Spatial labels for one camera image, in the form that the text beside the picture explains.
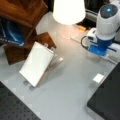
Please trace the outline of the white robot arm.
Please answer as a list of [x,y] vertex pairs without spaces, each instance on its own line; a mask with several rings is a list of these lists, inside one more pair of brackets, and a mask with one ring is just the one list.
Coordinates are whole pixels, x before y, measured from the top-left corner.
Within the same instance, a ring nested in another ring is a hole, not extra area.
[[120,28],[120,3],[103,5],[98,13],[96,27],[87,33],[88,51],[99,56],[120,52],[115,40]]

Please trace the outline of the blue white gripper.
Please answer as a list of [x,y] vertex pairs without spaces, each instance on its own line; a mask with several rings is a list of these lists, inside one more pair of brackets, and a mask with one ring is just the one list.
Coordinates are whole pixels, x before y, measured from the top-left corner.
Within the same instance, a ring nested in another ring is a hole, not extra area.
[[93,45],[91,44],[88,48],[88,51],[94,53],[98,56],[104,56],[106,54],[107,47],[101,45]]

